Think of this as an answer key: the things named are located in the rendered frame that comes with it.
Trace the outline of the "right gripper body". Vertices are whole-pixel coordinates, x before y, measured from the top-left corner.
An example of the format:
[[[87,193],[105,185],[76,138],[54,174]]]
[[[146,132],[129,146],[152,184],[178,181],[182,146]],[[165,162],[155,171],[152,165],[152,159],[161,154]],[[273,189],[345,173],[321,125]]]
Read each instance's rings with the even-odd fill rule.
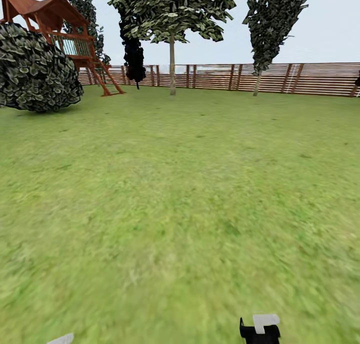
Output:
[[[265,333],[257,334],[254,326],[245,326],[243,330],[246,344],[280,344],[278,331],[274,325],[264,325],[263,328]]]

